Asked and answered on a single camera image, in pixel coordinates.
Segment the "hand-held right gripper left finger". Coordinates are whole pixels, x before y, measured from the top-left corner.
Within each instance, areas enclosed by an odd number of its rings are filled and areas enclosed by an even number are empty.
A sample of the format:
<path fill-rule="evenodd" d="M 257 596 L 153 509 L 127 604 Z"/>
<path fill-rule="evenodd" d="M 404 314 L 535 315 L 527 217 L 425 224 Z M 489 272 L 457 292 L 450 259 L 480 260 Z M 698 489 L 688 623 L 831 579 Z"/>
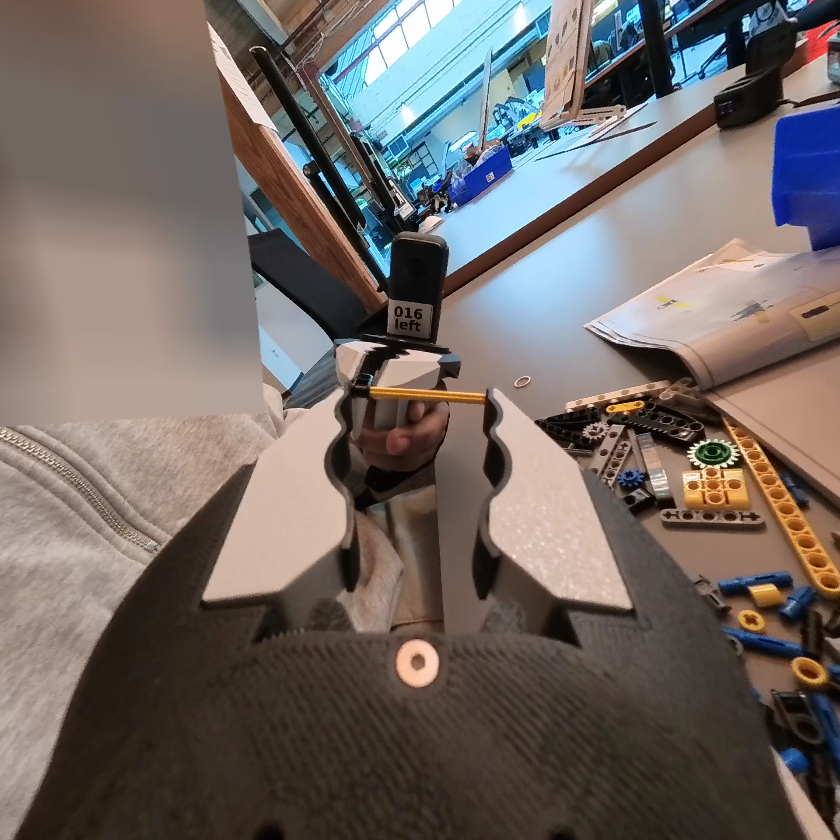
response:
<path fill-rule="evenodd" d="M 304 627 L 322 600 L 351 592 L 360 575 L 350 469 L 347 395 L 295 423 L 258 458 L 203 594 L 210 607 L 267 604 L 283 630 Z"/>

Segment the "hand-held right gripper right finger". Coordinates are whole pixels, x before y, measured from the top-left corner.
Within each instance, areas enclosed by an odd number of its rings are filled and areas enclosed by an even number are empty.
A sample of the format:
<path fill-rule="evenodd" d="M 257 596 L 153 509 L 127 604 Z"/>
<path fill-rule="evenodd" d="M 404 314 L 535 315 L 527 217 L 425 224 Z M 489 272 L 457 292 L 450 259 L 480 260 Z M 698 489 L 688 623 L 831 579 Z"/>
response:
<path fill-rule="evenodd" d="M 484 471 L 472 576 L 481 601 L 514 605 L 549 635 L 567 611 L 632 615 L 634 606 L 583 474 L 502 391 L 486 394 Z"/>

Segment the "yellow lego axle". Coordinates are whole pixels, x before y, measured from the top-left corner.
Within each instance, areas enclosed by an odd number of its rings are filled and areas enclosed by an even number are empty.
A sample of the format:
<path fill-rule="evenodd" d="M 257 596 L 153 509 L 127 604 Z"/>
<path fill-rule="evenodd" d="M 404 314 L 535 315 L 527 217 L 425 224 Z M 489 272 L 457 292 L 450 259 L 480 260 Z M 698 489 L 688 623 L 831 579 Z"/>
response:
<path fill-rule="evenodd" d="M 364 389 L 367 398 L 377 401 L 418 402 L 418 403 L 455 403 L 483 405 L 487 402 L 486 393 L 451 392 L 446 390 L 422 390 L 389 386 L 370 386 Z"/>

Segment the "person's left forearm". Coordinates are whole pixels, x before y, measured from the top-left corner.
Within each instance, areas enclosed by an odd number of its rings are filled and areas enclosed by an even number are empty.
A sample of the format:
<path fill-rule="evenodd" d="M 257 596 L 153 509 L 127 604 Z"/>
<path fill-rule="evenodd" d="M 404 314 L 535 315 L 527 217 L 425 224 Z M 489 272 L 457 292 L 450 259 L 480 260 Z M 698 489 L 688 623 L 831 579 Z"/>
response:
<path fill-rule="evenodd" d="M 273 427 L 273 437 L 281 438 L 296 423 L 309 423 L 313 417 L 323 413 L 325 401 L 321 400 L 311 408 L 287 408 L 282 402 L 280 393 L 270 385 L 263 384 L 263 396 L 266 405 L 266 415 Z"/>

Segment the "pile of lego beams gears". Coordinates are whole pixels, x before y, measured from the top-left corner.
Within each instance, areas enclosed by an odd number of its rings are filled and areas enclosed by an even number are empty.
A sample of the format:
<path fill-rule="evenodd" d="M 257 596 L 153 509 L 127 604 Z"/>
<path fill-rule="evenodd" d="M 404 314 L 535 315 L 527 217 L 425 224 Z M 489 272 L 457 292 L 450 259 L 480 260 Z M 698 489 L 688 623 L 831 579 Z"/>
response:
<path fill-rule="evenodd" d="M 638 513 L 676 506 L 658 444 L 687 450 L 698 443 L 704 406 L 691 380 L 656 381 L 567 402 L 535 424 Z"/>

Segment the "green lego gear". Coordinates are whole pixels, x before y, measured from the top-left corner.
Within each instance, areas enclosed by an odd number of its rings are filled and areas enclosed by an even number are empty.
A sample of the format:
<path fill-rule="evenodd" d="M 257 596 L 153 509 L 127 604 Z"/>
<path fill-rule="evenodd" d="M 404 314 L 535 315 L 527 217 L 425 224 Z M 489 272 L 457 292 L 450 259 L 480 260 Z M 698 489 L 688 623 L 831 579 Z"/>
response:
<path fill-rule="evenodd" d="M 728 469 L 741 457 L 738 448 L 725 439 L 707 438 L 694 443 L 686 452 L 689 462 L 698 469 Z"/>

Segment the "scatter of small lego pins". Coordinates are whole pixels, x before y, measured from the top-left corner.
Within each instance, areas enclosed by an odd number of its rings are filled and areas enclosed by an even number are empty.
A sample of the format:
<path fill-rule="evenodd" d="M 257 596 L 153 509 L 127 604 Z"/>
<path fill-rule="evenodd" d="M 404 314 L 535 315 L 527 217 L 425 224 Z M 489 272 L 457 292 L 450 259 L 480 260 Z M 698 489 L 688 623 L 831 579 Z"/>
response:
<path fill-rule="evenodd" d="M 692 584 L 720 619 L 733 618 L 722 631 L 741 664 L 755 654 L 789 666 L 792 688 L 751 692 L 771 746 L 838 835 L 838 612 L 824 622 L 816 591 L 794 589 L 787 572 L 721 581 L 700 574 Z"/>

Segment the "lego instruction booklet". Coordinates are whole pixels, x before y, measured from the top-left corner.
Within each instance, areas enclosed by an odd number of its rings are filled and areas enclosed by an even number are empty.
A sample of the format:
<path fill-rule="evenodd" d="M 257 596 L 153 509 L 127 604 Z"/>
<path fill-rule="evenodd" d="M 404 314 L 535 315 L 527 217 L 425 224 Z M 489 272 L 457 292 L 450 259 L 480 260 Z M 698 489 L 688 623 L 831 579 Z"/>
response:
<path fill-rule="evenodd" d="M 734 239 L 585 328 L 678 355 L 709 401 L 839 501 L 839 247 Z"/>

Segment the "person's left hand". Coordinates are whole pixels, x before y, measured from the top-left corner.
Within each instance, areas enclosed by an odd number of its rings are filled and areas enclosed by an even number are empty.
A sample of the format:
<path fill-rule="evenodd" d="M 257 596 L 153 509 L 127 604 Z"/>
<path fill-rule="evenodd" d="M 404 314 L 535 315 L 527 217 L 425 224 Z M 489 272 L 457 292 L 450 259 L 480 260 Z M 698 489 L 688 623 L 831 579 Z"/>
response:
<path fill-rule="evenodd" d="M 369 466 L 407 473 L 434 459 L 448 426 L 446 402 L 410 402 L 406 423 L 399 427 L 374 428 L 375 404 L 367 406 L 364 425 L 353 441 Z"/>

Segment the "black office chair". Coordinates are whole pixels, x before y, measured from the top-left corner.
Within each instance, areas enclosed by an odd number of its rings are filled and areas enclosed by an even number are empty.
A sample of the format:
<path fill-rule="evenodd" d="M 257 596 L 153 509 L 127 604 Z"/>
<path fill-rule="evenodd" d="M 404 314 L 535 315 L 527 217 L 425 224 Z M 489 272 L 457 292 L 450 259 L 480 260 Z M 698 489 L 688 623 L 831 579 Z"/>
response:
<path fill-rule="evenodd" d="M 261 360 L 291 408 L 310 408 L 338 380 L 334 340 L 383 333 L 385 307 L 361 299 L 321 268 L 282 230 L 248 236 L 255 278 Z"/>

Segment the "small blue parts bin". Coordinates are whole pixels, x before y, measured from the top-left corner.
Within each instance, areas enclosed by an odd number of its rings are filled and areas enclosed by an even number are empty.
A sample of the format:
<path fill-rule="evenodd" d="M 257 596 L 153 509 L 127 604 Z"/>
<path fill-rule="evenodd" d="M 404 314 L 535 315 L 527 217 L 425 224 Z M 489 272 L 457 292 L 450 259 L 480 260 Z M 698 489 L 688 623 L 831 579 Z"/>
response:
<path fill-rule="evenodd" d="M 477 165 L 465 175 L 453 177 L 448 193 L 451 201 L 461 207 L 494 186 L 511 171 L 511 157 L 505 145 L 486 150 Z"/>

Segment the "wooden desk divider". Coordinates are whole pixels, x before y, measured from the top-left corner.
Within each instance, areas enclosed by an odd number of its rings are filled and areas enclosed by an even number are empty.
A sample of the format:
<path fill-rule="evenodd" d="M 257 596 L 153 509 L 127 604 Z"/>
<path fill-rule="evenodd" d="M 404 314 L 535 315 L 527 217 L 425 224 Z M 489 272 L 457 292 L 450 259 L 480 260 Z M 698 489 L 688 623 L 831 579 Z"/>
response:
<path fill-rule="evenodd" d="M 384 297 L 362 259 L 292 160 L 223 40 L 208 27 L 234 153 L 310 257 L 351 288 L 367 311 Z"/>

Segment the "grey zip hoodie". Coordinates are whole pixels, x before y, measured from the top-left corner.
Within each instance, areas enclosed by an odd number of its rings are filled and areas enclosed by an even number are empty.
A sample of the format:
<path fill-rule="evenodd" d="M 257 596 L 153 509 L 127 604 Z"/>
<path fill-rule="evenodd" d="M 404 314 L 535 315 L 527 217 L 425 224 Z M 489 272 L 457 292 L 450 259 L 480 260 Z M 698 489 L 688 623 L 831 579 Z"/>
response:
<path fill-rule="evenodd" d="M 81 671 L 157 552 L 283 434 L 254 415 L 2 427 L 1 824 L 12 838 Z"/>

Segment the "black charger block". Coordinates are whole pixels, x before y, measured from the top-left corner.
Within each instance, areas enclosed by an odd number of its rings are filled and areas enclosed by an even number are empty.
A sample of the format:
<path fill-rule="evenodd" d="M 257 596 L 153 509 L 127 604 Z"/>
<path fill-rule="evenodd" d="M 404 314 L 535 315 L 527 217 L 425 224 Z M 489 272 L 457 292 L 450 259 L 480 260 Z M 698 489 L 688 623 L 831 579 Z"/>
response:
<path fill-rule="evenodd" d="M 758 121 L 782 101 L 782 69 L 795 52 L 796 22 L 786 19 L 751 37 L 745 54 L 745 76 L 714 97 L 717 126 L 721 130 Z"/>

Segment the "yellow lego frame block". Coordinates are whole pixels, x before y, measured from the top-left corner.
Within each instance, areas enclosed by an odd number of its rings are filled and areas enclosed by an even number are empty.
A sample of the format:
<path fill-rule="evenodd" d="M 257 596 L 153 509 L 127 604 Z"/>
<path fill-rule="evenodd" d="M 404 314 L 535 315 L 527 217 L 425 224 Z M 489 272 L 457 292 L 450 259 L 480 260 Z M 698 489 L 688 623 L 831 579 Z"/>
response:
<path fill-rule="evenodd" d="M 751 502 L 742 469 L 706 467 L 682 474 L 685 507 L 690 510 L 746 511 Z"/>

